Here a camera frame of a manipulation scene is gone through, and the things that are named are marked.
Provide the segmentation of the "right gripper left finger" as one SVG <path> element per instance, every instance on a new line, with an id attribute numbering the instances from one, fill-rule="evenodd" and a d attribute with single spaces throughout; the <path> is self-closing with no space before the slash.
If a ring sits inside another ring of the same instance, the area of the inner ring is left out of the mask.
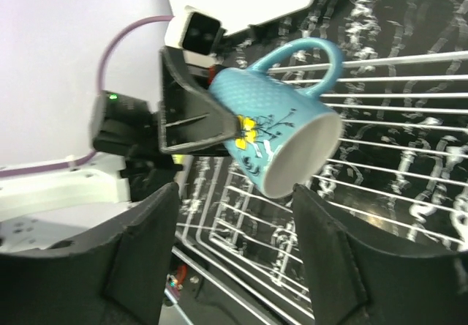
<path id="1" fill-rule="evenodd" d="M 3 324 L 157 324 L 180 198 L 137 206 L 47 249 L 1 255 Z"/>

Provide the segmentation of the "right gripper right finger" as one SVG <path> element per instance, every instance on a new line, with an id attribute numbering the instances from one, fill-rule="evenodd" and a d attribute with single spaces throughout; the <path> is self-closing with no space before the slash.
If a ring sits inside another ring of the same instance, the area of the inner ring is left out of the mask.
<path id="1" fill-rule="evenodd" d="M 467 252 L 390 234 L 303 185 L 292 197 L 316 324 L 467 323 Z"/>

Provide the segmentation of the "light blue dotted mug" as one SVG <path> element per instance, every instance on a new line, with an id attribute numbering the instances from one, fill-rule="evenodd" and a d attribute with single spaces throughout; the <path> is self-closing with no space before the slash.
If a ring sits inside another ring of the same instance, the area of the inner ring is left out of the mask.
<path id="1" fill-rule="evenodd" d="M 313 86 L 296 89 L 268 75 L 295 52 L 318 48 L 330 66 Z M 337 112 L 320 101 L 340 77 L 343 54 L 332 42 L 306 37 L 270 52 L 245 69 L 216 74 L 210 93 L 238 118 L 241 132 L 224 145 L 257 189 L 283 198 L 303 184 L 335 153 L 343 133 Z"/>

